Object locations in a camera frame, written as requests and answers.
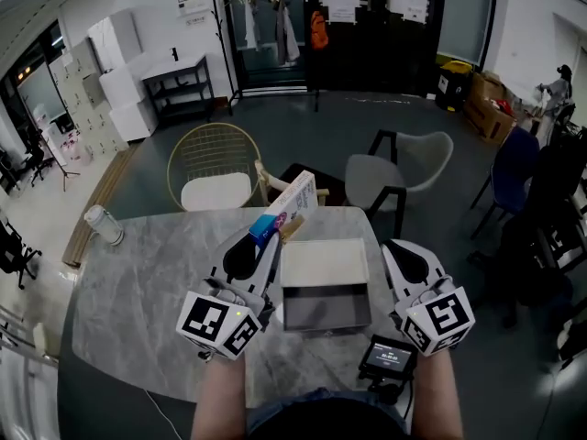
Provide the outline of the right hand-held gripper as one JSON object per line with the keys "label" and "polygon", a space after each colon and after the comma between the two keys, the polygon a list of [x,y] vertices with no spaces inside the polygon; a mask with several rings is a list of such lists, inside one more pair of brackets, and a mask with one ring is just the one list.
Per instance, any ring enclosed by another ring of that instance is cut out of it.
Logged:
{"label": "right hand-held gripper", "polygon": [[406,240],[387,240],[382,258],[393,293],[396,327],[425,357],[457,345],[475,324],[465,290],[438,257]]}

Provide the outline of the white and grey storage box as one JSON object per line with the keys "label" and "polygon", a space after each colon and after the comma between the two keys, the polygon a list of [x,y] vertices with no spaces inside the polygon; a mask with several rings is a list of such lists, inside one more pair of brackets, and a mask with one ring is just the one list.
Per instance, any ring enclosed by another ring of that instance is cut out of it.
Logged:
{"label": "white and grey storage box", "polygon": [[280,261],[283,329],[338,331],[370,325],[369,281],[361,238],[287,244]]}

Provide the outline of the blue and white small packet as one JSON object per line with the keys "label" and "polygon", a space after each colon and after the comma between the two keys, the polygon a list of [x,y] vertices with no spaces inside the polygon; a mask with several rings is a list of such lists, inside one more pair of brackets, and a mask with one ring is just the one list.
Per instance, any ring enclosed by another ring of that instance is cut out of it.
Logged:
{"label": "blue and white small packet", "polygon": [[259,161],[255,167],[265,196],[268,187],[281,192],[249,228],[253,242],[264,248],[274,232],[280,234],[282,242],[290,239],[316,211],[318,197],[315,175],[308,170],[286,183],[271,176]]}

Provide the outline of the person's left forearm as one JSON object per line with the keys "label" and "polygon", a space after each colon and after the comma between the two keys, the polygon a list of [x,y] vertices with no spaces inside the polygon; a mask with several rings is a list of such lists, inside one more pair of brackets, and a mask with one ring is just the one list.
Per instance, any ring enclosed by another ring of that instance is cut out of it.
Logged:
{"label": "person's left forearm", "polygon": [[198,384],[191,440],[244,440],[246,360],[213,357]]}

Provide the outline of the person's right forearm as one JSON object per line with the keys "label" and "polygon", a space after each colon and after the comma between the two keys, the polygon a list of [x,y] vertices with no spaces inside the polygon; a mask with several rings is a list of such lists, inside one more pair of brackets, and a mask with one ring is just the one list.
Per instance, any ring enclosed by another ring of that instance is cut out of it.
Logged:
{"label": "person's right forearm", "polygon": [[411,436],[417,440],[464,440],[450,352],[418,355]]}

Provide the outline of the grey shell chair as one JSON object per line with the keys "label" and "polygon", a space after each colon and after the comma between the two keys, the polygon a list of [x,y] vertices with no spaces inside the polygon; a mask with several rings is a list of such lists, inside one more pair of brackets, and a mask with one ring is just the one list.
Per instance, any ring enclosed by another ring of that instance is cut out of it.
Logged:
{"label": "grey shell chair", "polygon": [[[446,169],[454,150],[452,138],[437,131],[423,136],[379,130],[366,154],[353,154],[345,169],[345,194],[351,206],[372,220],[379,212],[393,213],[393,237],[402,234],[405,210],[422,202]],[[422,177],[406,182],[399,165],[405,154]]]}

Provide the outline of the person's blue jeans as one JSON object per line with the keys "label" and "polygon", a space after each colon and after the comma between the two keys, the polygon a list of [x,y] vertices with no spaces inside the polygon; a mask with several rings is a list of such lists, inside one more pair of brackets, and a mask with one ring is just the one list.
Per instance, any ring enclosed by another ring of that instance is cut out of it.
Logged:
{"label": "person's blue jeans", "polygon": [[385,405],[379,402],[375,394],[369,393],[367,391],[335,391],[329,390],[324,387],[312,390],[306,394],[299,395],[296,397],[288,397],[279,399],[278,401],[272,401],[261,406],[260,408],[251,411],[248,417],[247,438],[249,439],[249,434],[252,432],[252,430],[255,429],[255,427],[259,426],[262,422],[268,420],[272,415],[276,414],[281,409],[295,402],[310,402],[329,398],[344,398],[359,402],[365,402],[371,406],[381,409],[382,411],[388,413],[388,415],[390,415],[395,421],[397,421],[400,424],[401,427],[403,427],[404,432],[407,435],[406,440],[410,440],[410,435],[406,432],[405,421],[399,415],[397,410],[392,406]]}

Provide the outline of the white ribbed cup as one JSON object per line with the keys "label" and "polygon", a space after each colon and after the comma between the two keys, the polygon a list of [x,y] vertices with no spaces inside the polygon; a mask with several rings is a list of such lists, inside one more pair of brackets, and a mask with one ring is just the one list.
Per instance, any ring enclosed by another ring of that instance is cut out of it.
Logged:
{"label": "white ribbed cup", "polygon": [[91,206],[83,216],[86,223],[106,242],[117,246],[124,238],[121,224],[99,204]]}

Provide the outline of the black office chair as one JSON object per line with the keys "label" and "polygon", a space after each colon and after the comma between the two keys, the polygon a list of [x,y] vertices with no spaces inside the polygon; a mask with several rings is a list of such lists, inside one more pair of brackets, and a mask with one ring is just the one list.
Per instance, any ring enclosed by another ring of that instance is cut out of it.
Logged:
{"label": "black office chair", "polygon": [[571,203],[586,165],[582,148],[541,149],[526,204],[504,225],[495,254],[474,251],[467,257],[487,280],[486,290],[472,306],[495,304],[504,312],[502,325],[507,329],[517,323],[518,304],[536,307],[572,295],[552,243],[553,235],[559,234],[564,245],[576,245],[587,254],[587,238]]}

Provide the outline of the person's black shirt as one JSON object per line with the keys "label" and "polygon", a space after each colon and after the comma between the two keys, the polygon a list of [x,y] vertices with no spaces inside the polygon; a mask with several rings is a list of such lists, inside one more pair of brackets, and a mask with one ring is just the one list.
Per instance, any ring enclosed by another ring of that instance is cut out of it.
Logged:
{"label": "person's black shirt", "polygon": [[249,434],[249,440],[406,440],[388,413],[365,402],[329,398],[295,402]]}

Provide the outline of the black clothes rack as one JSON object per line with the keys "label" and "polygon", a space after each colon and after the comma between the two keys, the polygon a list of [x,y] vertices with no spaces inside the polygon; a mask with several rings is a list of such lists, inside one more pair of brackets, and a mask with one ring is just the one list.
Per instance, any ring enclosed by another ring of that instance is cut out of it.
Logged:
{"label": "black clothes rack", "polygon": [[[247,49],[245,40],[246,1],[254,5],[258,32],[258,49]],[[275,37],[276,4],[280,0],[213,0],[212,15],[216,21],[231,96],[227,106],[236,100],[263,96],[302,95],[314,98],[319,107],[319,88],[312,79],[310,4],[312,0],[284,0],[290,13],[300,57],[278,65]]]}

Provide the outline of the black tripod stand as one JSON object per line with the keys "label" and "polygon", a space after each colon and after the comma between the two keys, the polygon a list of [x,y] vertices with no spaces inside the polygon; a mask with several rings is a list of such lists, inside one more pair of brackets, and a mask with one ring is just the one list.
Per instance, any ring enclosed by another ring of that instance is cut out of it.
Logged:
{"label": "black tripod stand", "polygon": [[63,166],[60,164],[58,158],[55,156],[55,154],[53,153],[53,151],[50,149],[49,143],[47,142],[47,140],[44,137],[40,138],[42,143],[44,144],[44,146],[47,148],[49,154],[52,156],[52,158],[54,159],[55,163],[57,164],[57,166],[59,167],[59,169],[61,170],[61,175],[62,175],[62,190],[64,192],[66,192],[66,181],[70,178],[73,178],[74,176],[80,176],[79,172],[74,172],[74,171],[67,171],[63,168]]}

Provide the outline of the grey locker cabinet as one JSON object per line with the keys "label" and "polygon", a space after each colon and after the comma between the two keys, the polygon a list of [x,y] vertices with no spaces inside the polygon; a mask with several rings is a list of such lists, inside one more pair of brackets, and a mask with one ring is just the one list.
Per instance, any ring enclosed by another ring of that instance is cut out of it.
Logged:
{"label": "grey locker cabinet", "polygon": [[128,144],[110,117],[112,108],[99,81],[102,73],[90,39],[65,51],[50,63],[49,70],[73,126],[90,153],[97,157],[126,150]]}

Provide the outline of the orange bag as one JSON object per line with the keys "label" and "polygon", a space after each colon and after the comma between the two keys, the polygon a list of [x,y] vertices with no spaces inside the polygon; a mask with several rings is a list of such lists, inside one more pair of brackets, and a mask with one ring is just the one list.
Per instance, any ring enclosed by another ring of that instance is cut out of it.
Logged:
{"label": "orange bag", "polygon": [[311,16],[311,45],[313,50],[323,50],[329,42],[327,35],[327,22],[318,10]]}

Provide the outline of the black swivel chair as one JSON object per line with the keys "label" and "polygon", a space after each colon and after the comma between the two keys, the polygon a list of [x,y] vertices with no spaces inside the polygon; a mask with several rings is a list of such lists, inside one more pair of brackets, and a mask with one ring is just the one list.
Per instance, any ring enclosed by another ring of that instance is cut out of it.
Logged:
{"label": "black swivel chair", "polygon": [[33,258],[41,256],[42,251],[28,246],[8,220],[0,219],[0,270],[5,274],[15,273],[20,290],[25,289],[25,274],[32,280],[37,278],[28,265]]}

